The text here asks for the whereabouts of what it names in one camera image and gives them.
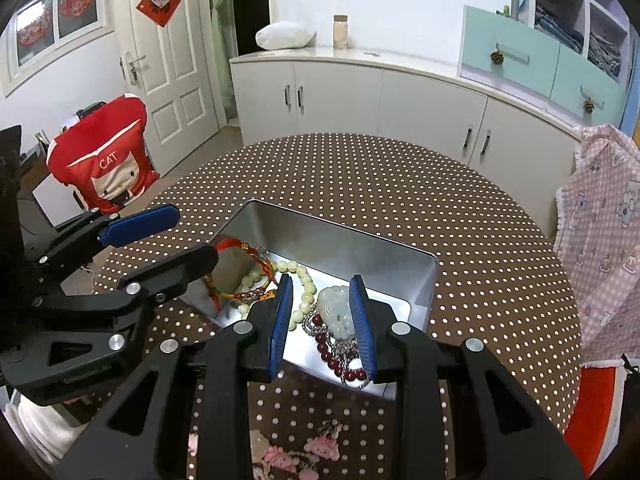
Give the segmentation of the white plastic bag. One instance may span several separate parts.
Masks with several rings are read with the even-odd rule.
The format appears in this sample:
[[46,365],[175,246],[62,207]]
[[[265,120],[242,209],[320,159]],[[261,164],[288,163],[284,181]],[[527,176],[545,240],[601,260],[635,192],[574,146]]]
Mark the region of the white plastic bag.
[[255,41],[258,47],[266,51],[300,49],[306,47],[315,34],[302,24],[280,21],[258,30]]

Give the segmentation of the red orange chair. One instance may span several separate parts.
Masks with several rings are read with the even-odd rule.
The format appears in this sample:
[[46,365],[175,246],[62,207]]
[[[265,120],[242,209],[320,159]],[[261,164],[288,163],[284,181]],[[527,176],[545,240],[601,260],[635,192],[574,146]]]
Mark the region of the red orange chair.
[[611,454],[620,435],[624,387],[623,367],[584,367],[574,413],[564,439],[589,478]]

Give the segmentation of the red cat chair cover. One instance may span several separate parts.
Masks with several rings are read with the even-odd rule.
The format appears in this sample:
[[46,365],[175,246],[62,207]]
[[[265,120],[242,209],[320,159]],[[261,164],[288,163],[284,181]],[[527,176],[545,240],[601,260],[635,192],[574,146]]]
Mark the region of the red cat chair cover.
[[54,138],[47,166],[58,182],[77,188],[90,209],[114,214],[160,178],[146,154],[148,113],[126,93]]

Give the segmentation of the window with red paper-cuts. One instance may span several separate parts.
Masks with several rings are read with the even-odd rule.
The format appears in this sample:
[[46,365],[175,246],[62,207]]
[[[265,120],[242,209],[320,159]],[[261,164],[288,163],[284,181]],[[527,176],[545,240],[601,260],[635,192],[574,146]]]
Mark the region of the window with red paper-cuts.
[[108,0],[23,0],[1,34],[1,95],[113,30]]

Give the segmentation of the red diamond door decoration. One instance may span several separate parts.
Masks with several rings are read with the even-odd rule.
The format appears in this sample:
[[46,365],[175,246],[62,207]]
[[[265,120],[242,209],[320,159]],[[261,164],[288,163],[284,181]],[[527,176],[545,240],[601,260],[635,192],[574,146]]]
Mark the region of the red diamond door decoration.
[[181,0],[141,0],[136,9],[160,27],[165,27]]

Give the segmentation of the white door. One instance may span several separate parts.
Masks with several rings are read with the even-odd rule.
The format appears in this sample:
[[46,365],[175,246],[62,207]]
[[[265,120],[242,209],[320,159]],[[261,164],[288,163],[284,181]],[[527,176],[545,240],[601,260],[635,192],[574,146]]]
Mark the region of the white door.
[[155,170],[167,174],[224,124],[208,0],[181,0],[165,27],[136,9],[141,0],[112,0],[113,23],[128,91],[144,102],[144,140]]

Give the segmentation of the teal drawer unit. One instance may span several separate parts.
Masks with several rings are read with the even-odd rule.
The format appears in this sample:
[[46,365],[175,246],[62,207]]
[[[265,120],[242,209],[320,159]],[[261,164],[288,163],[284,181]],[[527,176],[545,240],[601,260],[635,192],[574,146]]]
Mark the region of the teal drawer unit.
[[459,75],[573,124],[622,119],[624,86],[559,40],[472,6],[464,9]]

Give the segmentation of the white low cabinet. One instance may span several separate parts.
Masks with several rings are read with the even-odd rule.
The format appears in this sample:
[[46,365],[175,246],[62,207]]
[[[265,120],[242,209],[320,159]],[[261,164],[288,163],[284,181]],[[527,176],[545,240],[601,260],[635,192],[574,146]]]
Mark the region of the white low cabinet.
[[544,234],[555,231],[577,136],[513,96],[388,53],[262,52],[235,58],[231,71],[246,144],[336,132],[420,145],[478,171]]

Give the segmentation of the pink patterned draped cloth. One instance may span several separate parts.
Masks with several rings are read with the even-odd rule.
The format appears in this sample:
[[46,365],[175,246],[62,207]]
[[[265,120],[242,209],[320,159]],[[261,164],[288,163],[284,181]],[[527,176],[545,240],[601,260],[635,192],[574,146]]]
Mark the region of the pink patterned draped cloth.
[[611,125],[585,127],[555,194],[553,245],[572,286],[582,360],[639,359],[639,148]]

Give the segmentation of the white cubby shelf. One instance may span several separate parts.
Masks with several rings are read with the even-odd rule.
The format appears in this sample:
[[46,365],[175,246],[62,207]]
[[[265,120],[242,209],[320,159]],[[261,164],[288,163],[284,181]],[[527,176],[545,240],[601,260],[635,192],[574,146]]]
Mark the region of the white cubby shelf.
[[631,24],[617,0],[518,0],[518,20],[628,84],[634,62]]

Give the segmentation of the white jade pendant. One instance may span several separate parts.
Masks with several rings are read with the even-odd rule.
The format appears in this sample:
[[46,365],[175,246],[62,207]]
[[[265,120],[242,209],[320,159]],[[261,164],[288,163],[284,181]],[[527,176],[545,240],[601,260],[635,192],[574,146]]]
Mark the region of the white jade pendant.
[[316,306],[322,322],[326,324],[335,339],[347,340],[355,335],[347,286],[330,286],[322,289]]

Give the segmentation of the dark metal tin box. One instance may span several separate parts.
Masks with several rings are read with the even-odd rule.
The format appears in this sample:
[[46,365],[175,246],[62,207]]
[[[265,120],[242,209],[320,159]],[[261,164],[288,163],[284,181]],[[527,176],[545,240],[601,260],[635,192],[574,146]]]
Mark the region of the dark metal tin box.
[[[306,266],[314,286],[348,286],[359,274],[371,299],[389,304],[400,322],[423,330],[430,316],[438,263],[434,255],[260,200],[250,200],[232,214],[212,240],[235,237],[252,247],[265,249],[273,261],[294,260]],[[225,250],[213,272],[224,291],[241,284],[254,261],[239,248]],[[239,321],[240,314],[227,300],[216,309],[203,280],[189,285],[181,297],[221,327]],[[293,364],[314,377],[344,386],[320,358],[316,343],[299,327],[288,333],[285,364]]]

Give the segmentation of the beige jar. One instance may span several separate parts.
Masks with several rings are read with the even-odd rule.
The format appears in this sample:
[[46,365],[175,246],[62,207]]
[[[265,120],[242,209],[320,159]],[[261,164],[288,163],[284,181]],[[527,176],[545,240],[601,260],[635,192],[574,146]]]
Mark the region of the beige jar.
[[348,48],[348,17],[335,14],[333,17],[333,49],[346,50]]

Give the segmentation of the brown polka dot tablecloth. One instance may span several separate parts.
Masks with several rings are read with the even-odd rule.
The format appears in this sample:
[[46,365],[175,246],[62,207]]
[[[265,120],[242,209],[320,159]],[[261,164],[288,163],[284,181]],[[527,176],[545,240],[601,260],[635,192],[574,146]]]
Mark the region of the brown polka dot tablecloth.
[[579,479],[575,300],[503,190],[359,134],[243,148],[158,196],[175,228],[116,249],[96,288],[203,245],[150,297],[145,353],[203,349],[184,381],[187,479]]

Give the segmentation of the green curtain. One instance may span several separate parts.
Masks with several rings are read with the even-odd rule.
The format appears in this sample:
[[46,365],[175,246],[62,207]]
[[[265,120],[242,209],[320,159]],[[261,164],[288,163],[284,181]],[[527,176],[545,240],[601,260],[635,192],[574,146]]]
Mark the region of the green curtain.
[[212,22],[215,66],[218,86],[227,119],[236,116],[236,104],[231,77],[230,58],[234,58],[235,18],[232,0],[209,0]]

